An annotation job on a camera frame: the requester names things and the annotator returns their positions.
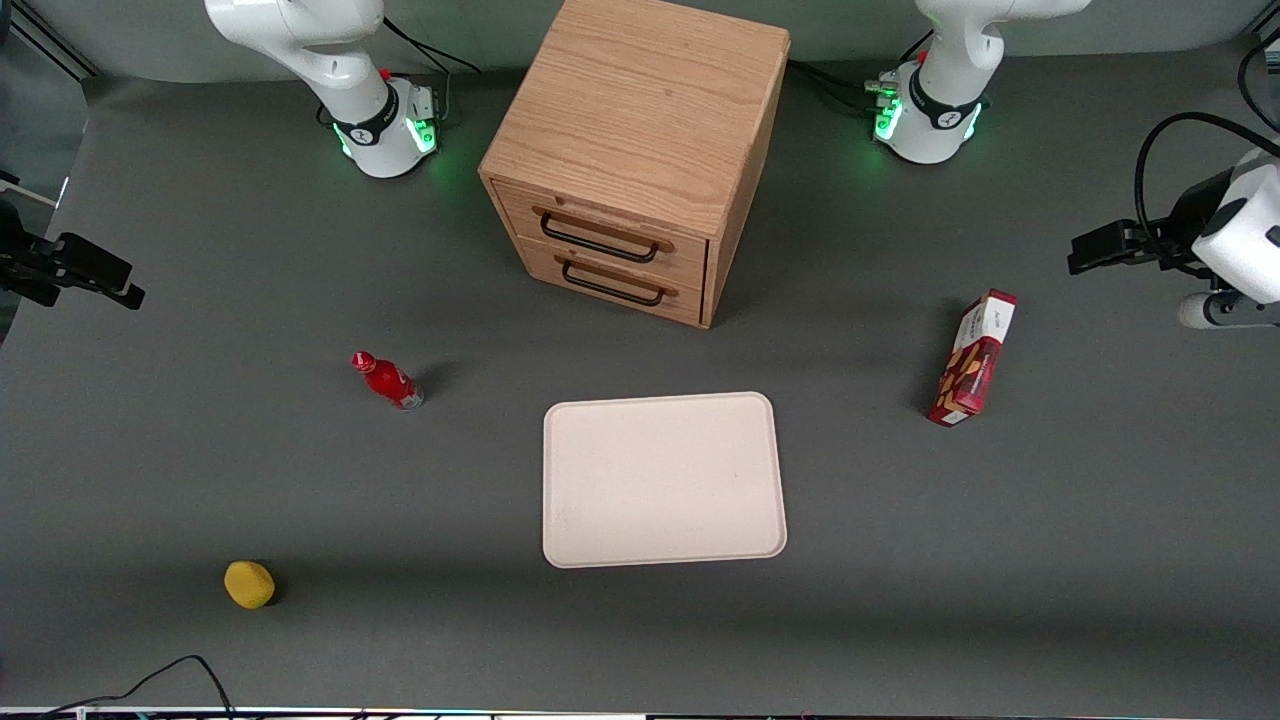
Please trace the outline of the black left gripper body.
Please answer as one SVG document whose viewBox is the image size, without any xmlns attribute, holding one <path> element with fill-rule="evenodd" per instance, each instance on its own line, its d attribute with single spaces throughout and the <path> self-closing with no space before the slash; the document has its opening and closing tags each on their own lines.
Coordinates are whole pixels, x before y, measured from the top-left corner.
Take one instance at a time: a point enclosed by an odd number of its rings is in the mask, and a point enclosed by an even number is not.
<svg viewBox="0 0 1280 720">
<path fill-rule="evenodd" d="M 1233 170 L 1226 169 L 1193 184 L 1180 195 L 1170 214 L 1149 223 L 1151 245 L 1162 270 L 1176 269 L 1197 279 L 1212 279 L 1208 269 L 1192 251 L 1228 192 Z"/>
</svg>

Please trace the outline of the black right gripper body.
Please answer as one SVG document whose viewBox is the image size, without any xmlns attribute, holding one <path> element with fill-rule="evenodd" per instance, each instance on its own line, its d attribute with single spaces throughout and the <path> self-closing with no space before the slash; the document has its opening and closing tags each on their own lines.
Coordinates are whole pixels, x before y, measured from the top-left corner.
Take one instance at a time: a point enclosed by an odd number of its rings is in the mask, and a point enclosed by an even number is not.
<svg viewBox="0 0 1280 720">
<path fill-rule="evenodd" d="M 44 307 L 54 307 L 61 288 L 49 259 L 38 252 L 42 240 L 28 233 L 17 209 L 1 200 L 1 287 Z"/>
</svg>

